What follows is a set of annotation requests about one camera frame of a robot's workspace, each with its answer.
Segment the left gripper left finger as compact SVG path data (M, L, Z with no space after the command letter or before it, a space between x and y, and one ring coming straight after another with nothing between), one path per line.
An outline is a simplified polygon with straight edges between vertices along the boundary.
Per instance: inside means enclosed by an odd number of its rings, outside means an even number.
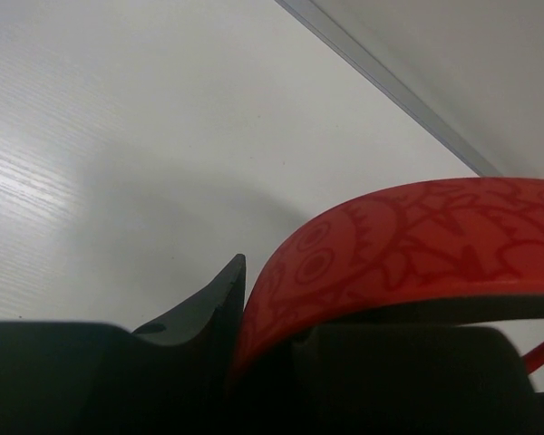
M164 434L220 398L244 307L246 258L128 331L0 321L0 434Z

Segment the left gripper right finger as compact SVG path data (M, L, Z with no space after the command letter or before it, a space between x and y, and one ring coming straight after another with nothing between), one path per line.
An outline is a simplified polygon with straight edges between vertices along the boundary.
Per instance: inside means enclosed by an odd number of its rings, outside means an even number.
M536 434L520 356L487 327L323 324L255 392L264 434Z

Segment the red black headphones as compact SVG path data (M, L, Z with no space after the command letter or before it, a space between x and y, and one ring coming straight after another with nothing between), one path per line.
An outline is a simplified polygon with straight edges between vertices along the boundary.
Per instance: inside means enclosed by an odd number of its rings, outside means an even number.
M360 313L387 323L544 319L544 179L417 182L308 221L260 272L230 376L295 334Z

